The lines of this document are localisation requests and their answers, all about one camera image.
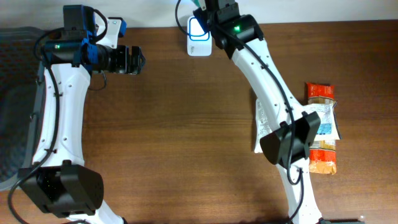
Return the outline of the white tube gold cap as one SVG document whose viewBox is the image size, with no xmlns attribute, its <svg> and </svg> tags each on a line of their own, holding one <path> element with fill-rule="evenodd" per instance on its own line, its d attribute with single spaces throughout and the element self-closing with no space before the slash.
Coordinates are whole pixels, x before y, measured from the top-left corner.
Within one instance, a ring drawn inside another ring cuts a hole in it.
<svg viewBox="0 0 398 224">
<path fill-rule="evenodd" d="M 269 122 L 267 120 L 264 108 L 258 99 L 256 100 L 255 121 L 256 121 L 256 142 L 254 145 L 254 153 L 259 154 L 262 153 L 260 139 L 270 134 L 272 130 L 269 126 Z"/>
</svg>

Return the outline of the cream snack bag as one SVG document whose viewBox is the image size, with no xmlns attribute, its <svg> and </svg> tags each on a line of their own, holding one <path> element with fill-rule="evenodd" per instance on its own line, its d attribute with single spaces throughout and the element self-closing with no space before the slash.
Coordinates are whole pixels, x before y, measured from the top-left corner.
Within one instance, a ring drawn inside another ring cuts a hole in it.
<svg viewBox="0 0 398 224">
<path fill-rule="evenodd" d="M 320 126 L 315 136 L 315 141 L 341 140 L 335 118 L 333 103 L 312 103 L 304 106 L 307 113 L 317 112 L 320 117 Z"/>
</svg>

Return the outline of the orange noodle packet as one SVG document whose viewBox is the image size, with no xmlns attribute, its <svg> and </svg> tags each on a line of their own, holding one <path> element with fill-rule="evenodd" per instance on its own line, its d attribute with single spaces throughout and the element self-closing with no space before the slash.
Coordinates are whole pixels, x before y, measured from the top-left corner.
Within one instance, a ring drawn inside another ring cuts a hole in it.
<svg viewBox="0 0 398 224">
<path fill-rule="evenodd" d="M 334 101 L 334 86 L 307 83 L 308 103 L 332 105 Z M 317 174 L 331 174 L 337 172 L 336 168 L 336 141 L 314 141 L 310 147 L 309 171 Z"/>
</svg>

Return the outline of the green Kleenex tissue pack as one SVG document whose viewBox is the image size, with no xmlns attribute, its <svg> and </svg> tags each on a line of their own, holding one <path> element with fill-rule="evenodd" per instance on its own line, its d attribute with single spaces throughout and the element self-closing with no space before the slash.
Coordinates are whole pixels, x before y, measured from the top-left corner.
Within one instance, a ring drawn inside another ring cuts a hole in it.
<svg viewBox="0 0 398 224">
<path fill-rule="evenodd" d="M 192 0 L 192 1 L 201 10 L 206 10 L 206 1 L 205 0 Z"/>
</svg>

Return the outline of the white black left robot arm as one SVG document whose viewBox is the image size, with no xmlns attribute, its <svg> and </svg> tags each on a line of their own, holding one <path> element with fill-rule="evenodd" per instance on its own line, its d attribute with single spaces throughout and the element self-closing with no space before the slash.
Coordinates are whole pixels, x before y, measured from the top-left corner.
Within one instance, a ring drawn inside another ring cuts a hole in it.
<svg viewBox="0 0 398 224">
<path fill-rule="evenodd" d="M 38 94 L 39 132 L 32 164 L 18 171 L 17 186 L 43 213 L 68 223 L 124 223 L 104 201 L 102 176 L 85 167 L 83 111 L 92 74 L 137 75 L 145 57 L 138 46 L 118 44 L 126 33 L 120 17 L 84 5 L 63 7 L 63 27 L 35 43 L 44 79 Z"/>
</svg>

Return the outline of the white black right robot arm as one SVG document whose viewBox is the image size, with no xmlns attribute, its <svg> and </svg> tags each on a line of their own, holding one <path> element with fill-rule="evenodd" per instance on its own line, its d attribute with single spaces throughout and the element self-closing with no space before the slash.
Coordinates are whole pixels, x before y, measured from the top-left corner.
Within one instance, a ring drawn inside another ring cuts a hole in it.
<svg viewBox="0 0 398 224">
<path fill-rule="evenodd" d="M 193 12 L 242 71 L 261 102 L 271 133 L 259 141 L 266 159 L 279 171 L 288 201 L 285 223 L 322 223 L 310 180 L 310 146 L 320 117 L 296 100 L 272 61 L 255 18 L 242 15 L 236 1 L 205 0 Z"/>
</svg>

